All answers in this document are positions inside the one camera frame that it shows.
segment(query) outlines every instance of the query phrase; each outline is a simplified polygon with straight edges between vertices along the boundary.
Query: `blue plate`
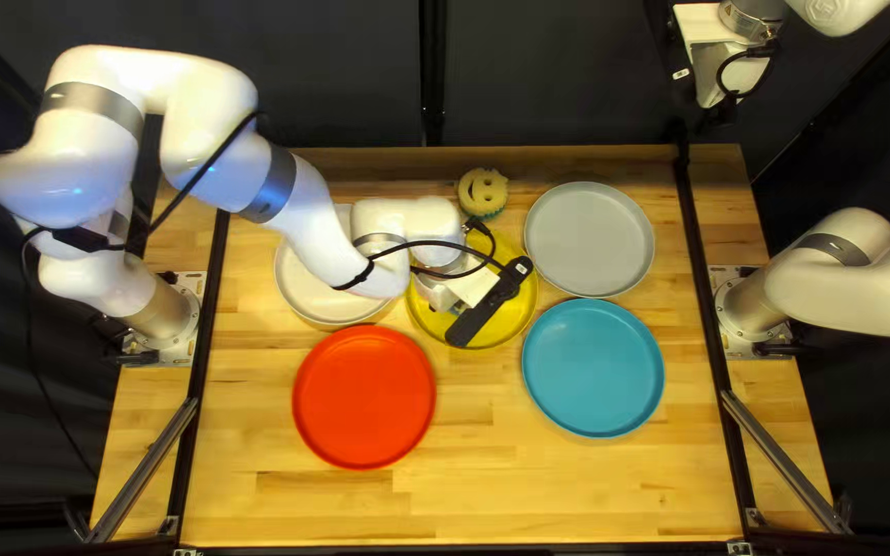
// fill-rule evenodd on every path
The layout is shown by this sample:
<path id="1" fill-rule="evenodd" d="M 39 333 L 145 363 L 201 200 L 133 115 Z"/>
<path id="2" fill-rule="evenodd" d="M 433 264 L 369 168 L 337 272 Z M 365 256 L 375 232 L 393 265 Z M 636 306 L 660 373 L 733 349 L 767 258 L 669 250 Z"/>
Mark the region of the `blue plate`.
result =
<path id="1" fill-rule="evenodd" d="M 524 384 L 553 422 L 579 436 L 626 435 L 664 390 L 661 349 L 626 309 L 574 299 L 545 311 L 524 341 Z"/>

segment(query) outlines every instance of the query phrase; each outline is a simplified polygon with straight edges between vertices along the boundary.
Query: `yellow sponge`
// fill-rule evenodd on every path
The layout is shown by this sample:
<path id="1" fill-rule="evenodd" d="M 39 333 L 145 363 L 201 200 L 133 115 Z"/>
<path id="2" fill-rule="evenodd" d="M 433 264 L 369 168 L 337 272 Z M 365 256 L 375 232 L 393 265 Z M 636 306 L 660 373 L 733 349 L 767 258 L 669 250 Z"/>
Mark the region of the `yellow sponge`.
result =
<path id="1" fill-rule="evenodd" d="M 507 178 L 492 168 L 473 168 L 459 179 L 456 193 L 466 214 L 486 221 L 503 212 Z"/>

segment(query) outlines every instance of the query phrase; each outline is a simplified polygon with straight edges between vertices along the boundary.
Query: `white plate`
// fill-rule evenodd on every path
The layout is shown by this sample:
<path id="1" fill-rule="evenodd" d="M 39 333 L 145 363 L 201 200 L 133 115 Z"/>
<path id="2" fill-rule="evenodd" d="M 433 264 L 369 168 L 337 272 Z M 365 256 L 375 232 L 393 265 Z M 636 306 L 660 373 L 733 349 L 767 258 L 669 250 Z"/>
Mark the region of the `white plate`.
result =
<path id="1" fill-rule="evenodd" d="M 342 231 L 348 236 L 351 205 L 335 205 Z M 325 326 L 364 322 L 386 307 L 389 299 L 372 299 L 331 289 L 314 274 L 284 240 L 274 256 L 273 277 L 284 300 L 303 319 Z"/>
<path id="2" fill-rule="evenodd" d="M 524 224 L 524 246 L 546 280 L 586 298 L 633 288 L 655 258 L 655 235 L 641 207 L 593 181 L 565 183 L 538 198 Z"/>

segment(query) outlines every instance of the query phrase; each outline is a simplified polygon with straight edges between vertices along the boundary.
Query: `black backdrop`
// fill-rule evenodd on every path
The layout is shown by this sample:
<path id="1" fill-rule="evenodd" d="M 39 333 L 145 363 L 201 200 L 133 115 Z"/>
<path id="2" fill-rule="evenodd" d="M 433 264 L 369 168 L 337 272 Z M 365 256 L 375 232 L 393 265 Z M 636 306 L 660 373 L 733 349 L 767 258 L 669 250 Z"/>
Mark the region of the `black backdrop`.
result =
<path id="1" fill-rule="evenodd" d="M 0 75 L 0 151 L 26 141 L 28 95 Z M 21 235 L 0 207 L 0 550 L 76 539 L 63 508 L 90 505 L 102 459 L 117 370 L 102 362 L 106 343 L 89 325 L 92 311 L 45 294 L 26 296 L 20 272 Z M 48 408 L 31 373 L 33 353 L 44 388 L 83 452 L 86 470 Z"/>
<path id="2" fill-rule="evenodd" d="M 890 221 L 890 57 L 761 175 L 755 195 L 772 253 L 840 208 Z M 799 366 L 834 495 L 853 500 L 856 530 L 890 534 L 890 338 L 822 329 L 808 341 L 828 348 Z"/>
<path id="3" fill-rule="evenodd" d="M 212 57 L 244 71 L 288 146 L 420 145 L 412 0 L 0 0 L 0 55 L 43 90 L 78 44 Z"/>
<path id="4" fill-rule="evenodd" d="M 446 4 L 446 145 L 624 144 L 661 136 L 673 107 L 641 0 Z M 417 18 L 418 3 L 410 0 L 0 0 L 0 54 L 33 91 L 42 88 L 56 56 L 76 44 L 215 57 L 253 78 L 286 145 L 419 145 Z M 839 40 L 790 18 L 783 57 L 760 93 L 742 105 L 741 120 L 699 141 L 741 143 L 749 170 L 760 173 L 889 37 L 890 7 Z M 21 96 L 0 82 L 0 150 L 29 133 L 35 102 Z M 843 204 L 865 204 L 890 218 L 890 88 L 873 99 L 835 132 L 791 148 L 761 176 L 756 191 L 774 250 Z M 785 217 L 803 206 L 798 218 Z M 0 208 L 0 506 L 90 498 L 94 481 L 25 366 L 18 245 Z M 44 382 L 97 469 L 116 380 L 114 369 L 99 362 L 105 342 L 88 323 L 91 311 L 48 296 L 35 303 Z M 890 527 L 890 499 L 868 498 L 861 486 L 890 486 L 883 478 L 890 421 L 875 416 L 885 411 L 866 411 L 882 399 L 881 407 L 890 408 L 890 397 L 880 396 L 890 394 L 889 379 L 870 364 L 890 362 L 886 343 L 873 355 L 803 362 L 831 480 L 838 492 L 852 493 L 868 528 Z M 867 389 L 853 390 L 847 402 L 820 403 L 852 377 Z M 860 454 L 859 465 L 852 454 Z M 48 528 L 38 525 L 26 532 L 69 539 L 63 529 L 44 533 Z M 0 534 L 0 546 L 22 538 Z"/>

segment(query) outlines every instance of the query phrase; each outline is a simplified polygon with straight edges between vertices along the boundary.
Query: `plate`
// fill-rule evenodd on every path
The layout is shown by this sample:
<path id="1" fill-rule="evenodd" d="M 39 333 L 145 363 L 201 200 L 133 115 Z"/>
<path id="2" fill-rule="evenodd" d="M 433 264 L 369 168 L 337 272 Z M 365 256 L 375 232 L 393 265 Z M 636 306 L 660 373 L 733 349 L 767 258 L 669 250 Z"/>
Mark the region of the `plate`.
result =
<path id="1" fill-rule="evenodd" d="M 342 232 L 346 237 L 349 235 L 351 210 L 351 205 L 335 205 L 339 223 L 342 224 Z M 307 270 L 286 239 L 277 247 L 274 255 L 273 278 L 287 305 L 305 321 L 324 329 L 371 320 L 392 301 L 366 298 L 331 289 L 328 284 Z"/>
<path id="2" fill-rule="evenodd" d="M 527 215 L 524 245 L 546 280 L 586 298 L 633 288 L 655 258 L 655 236 L 641 207 L 592 181 L 562 184 L 539 197 Z"/>
<path id="3" fill-rule="evenodd" d="M 407 336 L 353 326 L 304 359 L 293 407 L 298 432 L 318 457 L 345 469 L 377 469 L 424 436 L 435 409 L 434 375 Z"/>
<path id="4" fill-rule="evenodd" d="M 646 423 L 664 390 L 664 362 L 651 331 L 600 300 L 546 310 L 527 334 L 521 368 L 538 408 L 588 438 L 623 436 Z"/>
<path id="5" fill-rule="evenodd" d="M 493 258 L 506 264 L 509 261 L 524 255 L 519 247 L 514 246 L 506 237 L 499 233 L 493 232 L 493 237 L 497 240 L 497 252 L 493 254 Z M 469 247 L 473 247 L 483 253 L 489 252 L 489 238 L 479 231 L 472 231 L 466 236 Z M 499 272 L 492 265 L 487 267 L 490 272 Z M 421 297 L 414 287 L 412 278 L 410 285 L 404 298 L 407 303 L 407 314 L 410 315 L 414 324 L 421 328 L 427 335 L 448 345 L 445 341 L 445 333 L 449 330 L 457 317 L 451 312 L 435 311 L 428 306 L 427 299 Z M 480 331 L 473 336 L 472 341 L 464 348 L 456 349 L 488 349 L 497 348 L 510 341 L 512 338 L 520 335 L 534 318 L 534 308 L 538 303 L 538 276 L 531 273 L 520 285 L 520 292 L 517 297 L 508 300 L 497 312 L 490 317 L 489 321 L 480 328 Z"/>

